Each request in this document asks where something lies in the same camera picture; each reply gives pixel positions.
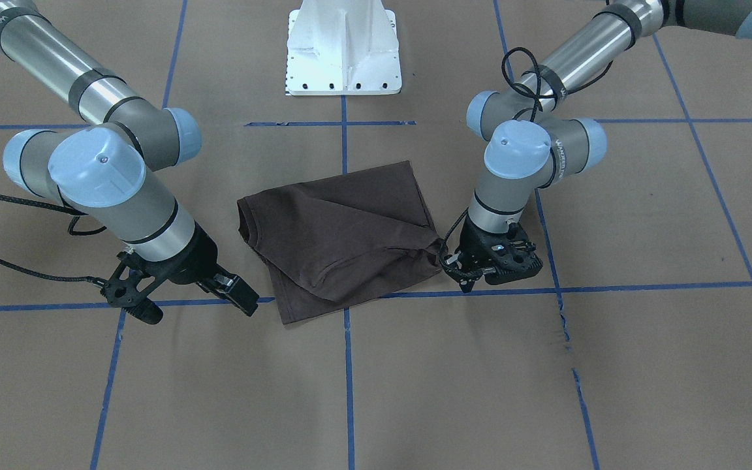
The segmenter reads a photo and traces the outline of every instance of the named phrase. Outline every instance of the towel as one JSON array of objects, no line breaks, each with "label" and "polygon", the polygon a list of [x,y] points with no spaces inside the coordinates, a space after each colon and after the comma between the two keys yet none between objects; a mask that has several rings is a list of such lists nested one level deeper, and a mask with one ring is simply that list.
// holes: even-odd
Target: towel
[{"label": "towel", "polygon": [[269,268],[284,324],[441,271],[442,239],[408,161],[239,199],[239,232]]}]

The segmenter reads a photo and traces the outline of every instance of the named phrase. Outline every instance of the white plastic base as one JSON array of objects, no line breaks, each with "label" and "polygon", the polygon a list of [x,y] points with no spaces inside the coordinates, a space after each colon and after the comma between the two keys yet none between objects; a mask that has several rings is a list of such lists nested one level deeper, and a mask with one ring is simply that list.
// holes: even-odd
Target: white plastic base
[{"label": "white plastic base", "polygon": [[396,15],[380,0],[304,0],[289,13],[287,95],[402,89]]}]

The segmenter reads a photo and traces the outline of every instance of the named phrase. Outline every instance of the cloth fold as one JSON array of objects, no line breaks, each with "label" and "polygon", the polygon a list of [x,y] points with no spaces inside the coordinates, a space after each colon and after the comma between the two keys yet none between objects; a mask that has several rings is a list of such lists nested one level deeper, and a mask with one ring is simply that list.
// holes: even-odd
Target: cloth fold
[{"label": "cloth fold", "polygon": [[408,161],[265,190],[238,208],[240,234],[269,268],[284,324],[441,270],[442,240]]}]

